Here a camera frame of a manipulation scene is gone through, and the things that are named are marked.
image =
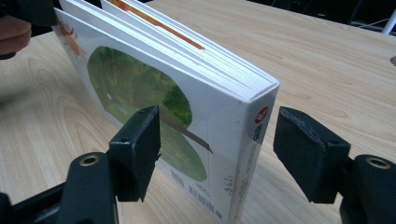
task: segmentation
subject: clamp jaw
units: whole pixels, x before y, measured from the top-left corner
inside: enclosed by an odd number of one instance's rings
[[[74,159],[63,184],[12,206],[0,193],[0,223],[118,223],[115,198],[143,202],[160,147],[159,107],[139,110],[110,141],[107,153]]]
[[[372,155],[348,157],[350,144],[303,112],[280,107],[274,152],[309,202],[344,197],[344,224],[396,223],[396,166]]]

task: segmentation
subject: wood grain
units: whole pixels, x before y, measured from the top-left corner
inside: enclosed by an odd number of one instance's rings
[[[281,105],[308,113],[367,153],[396,162],[396,39],[237,0],[148,3],[278,78],[281,87],[240,223],[341,223],[306,201],[272,149]],[[96,108],[54,34],[0,61],[0,191],[17,203],[64,182],[76,156],[106,151],[117,129]],[[213,223],[156,170],[122,223]]]

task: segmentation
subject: finger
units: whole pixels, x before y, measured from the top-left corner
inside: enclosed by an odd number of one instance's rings
[[[31,27],[29,22],[21,21],[8,15],[3,16],[0,18],[0,40],[26,34]]]
[[[9,39],[0,40],[0,54],[20,51],[29,44],[32,31],[28,30],[22,35],[18,35]]]

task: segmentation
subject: book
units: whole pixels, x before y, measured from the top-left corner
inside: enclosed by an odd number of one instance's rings
[[[218,223],[241,214],[279,82],[138,1],[60,0],[53,30],[119,127],[160,106],[157,162]]]

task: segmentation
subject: orange stripe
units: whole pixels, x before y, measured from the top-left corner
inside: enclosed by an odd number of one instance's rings
[[[162,27],[164,30],[168,31],[169,33],[171,33],[171,34],[173,34],[173,35],[175,35],[177,37],[179,37],[180,39],[186,41],[187,43],[195,46],[198,49],[205,49],[204,47],[202,47],[198,43],[192,41],[191,39],[187,38],[186,36],[182,35],[181,33],[175,31],[174,29],[172,29],[169,26],[163,24],[162,22],[155,20],[154,18],[150,17],[146,13],[140,11],[139,9],[137,9],[135,7],[131,7],[131,6],[121,2],[121,0],[110,0],[110,3],[112,3],[114,6],[119,7],[121,9],[125,10],[125,11],[133,12],[138,17],[142,18],[145,21],[148,21],[149,23],[151,23],[151,24],[153,24],[155,26]]]

